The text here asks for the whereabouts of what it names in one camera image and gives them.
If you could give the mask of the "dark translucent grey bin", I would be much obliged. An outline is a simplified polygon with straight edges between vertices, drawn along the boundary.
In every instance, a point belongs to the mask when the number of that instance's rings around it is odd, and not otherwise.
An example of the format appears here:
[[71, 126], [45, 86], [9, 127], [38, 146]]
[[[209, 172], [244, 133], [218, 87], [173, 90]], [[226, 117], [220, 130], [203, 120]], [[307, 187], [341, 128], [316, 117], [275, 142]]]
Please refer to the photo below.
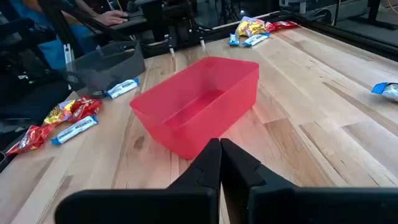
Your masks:
[[106, 92], [146, 70], [138, 41], [113, 42], [67, 63], [63, 78], [79, 96], [104, 98]]

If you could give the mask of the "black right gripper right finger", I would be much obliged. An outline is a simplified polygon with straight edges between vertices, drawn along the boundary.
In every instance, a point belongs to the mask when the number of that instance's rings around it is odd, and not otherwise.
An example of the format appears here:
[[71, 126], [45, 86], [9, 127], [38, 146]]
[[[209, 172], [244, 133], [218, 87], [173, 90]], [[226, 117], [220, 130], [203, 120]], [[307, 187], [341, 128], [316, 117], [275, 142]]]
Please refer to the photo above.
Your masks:
[[221, 147], [231, 224], [398, 224], [398, 187], [299, 187], [231, 140]]

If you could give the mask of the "yellow candy pack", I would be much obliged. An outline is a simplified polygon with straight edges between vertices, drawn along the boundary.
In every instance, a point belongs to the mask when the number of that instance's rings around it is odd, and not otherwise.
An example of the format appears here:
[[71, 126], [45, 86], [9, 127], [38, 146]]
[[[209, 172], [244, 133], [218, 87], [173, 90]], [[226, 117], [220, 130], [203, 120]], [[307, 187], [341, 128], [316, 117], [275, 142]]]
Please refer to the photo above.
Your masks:
[[45, 117], [43, 124], [59, 124], [72, 115], [72, 106], [75, 100], [68, 100], [57, 104]]
[[266, 24], [258, 22], [249, 22], [246, 26], [245, 32], [248, 35], [248, 37], [251, 37], [252, 35], [267, 33], [268, 29]]
[[257, 19], [244, 16], [241, 19], [239, 25], [237, 26], [234, 34], [236, 36], [251, 37], [253, 35], [253, 31], [251, 31], [249, 27], [251, 25], [256, 25], [256, 24], [257, 24]]

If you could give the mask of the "person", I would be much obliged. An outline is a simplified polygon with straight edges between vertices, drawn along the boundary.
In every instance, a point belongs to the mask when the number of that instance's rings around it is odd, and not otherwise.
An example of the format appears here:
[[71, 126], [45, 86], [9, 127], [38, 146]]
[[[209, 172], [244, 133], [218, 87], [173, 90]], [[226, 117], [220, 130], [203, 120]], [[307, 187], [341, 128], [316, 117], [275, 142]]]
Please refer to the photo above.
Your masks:
[[[51, 27], [51, 22], [47, 19], [38, 0], [9, 0], [13, 8], [21, 17], [32, 19], [34, 22]], [[81, 11], [88, 14], [94, 19], [98, 15], [84, 0], [72, 0], [72, 3]], [[76, 18], [64, 12], [66, 21], [74, 33], [77, 41], [81, 45], [84, 53], [90, 53], [96, 50], [98, 43], [87, 35], [89, 29], [80, 23]], [[48, 61], [52, 69], [61, 69], [65, 67], [65, 56], [63, 51], [63, 44], [60, 39], [46, 42], [39, 45], [39, 49], [44, 53], [45, 59]]]

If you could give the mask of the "red plastic bin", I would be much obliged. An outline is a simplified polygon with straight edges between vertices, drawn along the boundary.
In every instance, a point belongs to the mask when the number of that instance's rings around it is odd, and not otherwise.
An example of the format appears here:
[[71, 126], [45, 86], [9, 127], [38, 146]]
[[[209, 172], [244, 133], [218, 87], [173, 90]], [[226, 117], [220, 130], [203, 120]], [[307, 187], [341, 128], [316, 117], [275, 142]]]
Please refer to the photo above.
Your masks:
[[259, 64], [207, 57], [130, 102], [153, 140], [193, 159], [255, 104]]

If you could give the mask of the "white metal bracket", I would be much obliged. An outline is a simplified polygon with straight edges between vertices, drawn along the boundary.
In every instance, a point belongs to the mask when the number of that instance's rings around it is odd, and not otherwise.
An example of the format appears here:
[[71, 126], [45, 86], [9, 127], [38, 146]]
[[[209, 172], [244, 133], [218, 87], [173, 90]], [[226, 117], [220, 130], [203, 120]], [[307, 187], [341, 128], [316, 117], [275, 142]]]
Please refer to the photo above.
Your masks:
[[74, 52], [73, 52], [71, 45], [64, 44], [63, 51], [64, 51], [64, 56], [65, 56], [66, 69], [68, 72], [73, 72], [75, 70], [74, 64], [73, 64], [75, 56], [74, 56]]

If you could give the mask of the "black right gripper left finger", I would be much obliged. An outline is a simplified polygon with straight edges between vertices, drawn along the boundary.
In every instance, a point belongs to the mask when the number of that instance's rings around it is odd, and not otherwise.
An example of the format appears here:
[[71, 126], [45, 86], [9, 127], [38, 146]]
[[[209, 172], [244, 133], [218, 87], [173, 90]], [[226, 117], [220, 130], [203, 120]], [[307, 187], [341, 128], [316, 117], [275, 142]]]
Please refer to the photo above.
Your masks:
[[218, 224], [221, 143], [210, 139], [165, 189], [84, 190], [56, 208], [56, 224]]

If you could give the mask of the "person's hand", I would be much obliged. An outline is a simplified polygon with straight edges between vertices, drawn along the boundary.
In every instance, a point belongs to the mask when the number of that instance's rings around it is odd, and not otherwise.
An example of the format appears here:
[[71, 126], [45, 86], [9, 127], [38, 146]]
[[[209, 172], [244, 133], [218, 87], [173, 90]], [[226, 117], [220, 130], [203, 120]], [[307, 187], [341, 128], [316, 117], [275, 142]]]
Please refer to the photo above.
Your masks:
[[114, 10], [114, 11], [104, 12], [103, 14], [98, 14], [97, 16], [94, 17], [94, 19], [96, 19], [97, 21], [106, 26], [113, 26], [127, 22], [128, 21], [127, 17], [128, 17], [127, 13]]

